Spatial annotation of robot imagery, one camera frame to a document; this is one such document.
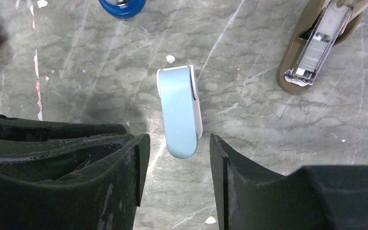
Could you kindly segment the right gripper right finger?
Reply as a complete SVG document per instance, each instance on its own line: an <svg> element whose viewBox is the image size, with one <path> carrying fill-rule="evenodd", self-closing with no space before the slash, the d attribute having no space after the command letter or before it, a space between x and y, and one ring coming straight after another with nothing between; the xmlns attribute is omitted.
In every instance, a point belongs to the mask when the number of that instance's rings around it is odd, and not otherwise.
<svg viewBox="0 0 368 230"><path fill-rule="evenodd" d="M368 165L273 172L210 136L221 230L368 230Z"/></svg>

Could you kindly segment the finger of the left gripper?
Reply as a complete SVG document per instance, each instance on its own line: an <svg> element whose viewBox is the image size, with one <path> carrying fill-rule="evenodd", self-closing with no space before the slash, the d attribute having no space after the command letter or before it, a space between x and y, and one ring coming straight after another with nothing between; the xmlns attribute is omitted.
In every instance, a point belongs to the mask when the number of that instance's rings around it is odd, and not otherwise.
<svg viewBox="0 0 368 230"><path fill-rule="evenodd" d="M57 179L132 141L121 124L36 121L0 114L0 174L29 182Z"/></svg>

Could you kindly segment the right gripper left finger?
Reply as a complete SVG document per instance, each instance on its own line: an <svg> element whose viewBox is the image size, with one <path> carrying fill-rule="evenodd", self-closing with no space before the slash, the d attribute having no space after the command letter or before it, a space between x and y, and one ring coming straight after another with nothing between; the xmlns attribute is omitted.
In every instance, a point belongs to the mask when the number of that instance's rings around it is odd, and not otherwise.
<svg viewBox="0 0 368 230"><path fill-rule="evenodd" d="M150 158L142 134L57 180L0 175L0 230L130 230L141 204Z"/></svg>

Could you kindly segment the light blue small case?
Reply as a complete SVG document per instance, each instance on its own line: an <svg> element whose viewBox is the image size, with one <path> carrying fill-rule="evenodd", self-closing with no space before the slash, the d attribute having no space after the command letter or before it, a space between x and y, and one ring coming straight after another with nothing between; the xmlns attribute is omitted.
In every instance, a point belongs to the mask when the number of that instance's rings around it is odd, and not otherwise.
<svg viewBox="0 0 368 230"><path fill-rule="evenodd" d="M190 158L203 133L194 66L159 69L156 81L167 150L178 159Z"/></svg>

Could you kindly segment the blue stapler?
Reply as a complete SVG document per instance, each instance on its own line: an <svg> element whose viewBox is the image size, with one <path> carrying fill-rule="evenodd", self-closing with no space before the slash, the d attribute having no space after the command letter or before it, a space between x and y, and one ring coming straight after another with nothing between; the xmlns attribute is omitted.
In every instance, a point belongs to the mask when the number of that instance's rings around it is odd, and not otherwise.
<svg viewBox="0 0 368 230"><path fill-rule="evenodd" d="M127 19L141 12L146 0L99 0L99 3L110 15Z"/></svg>

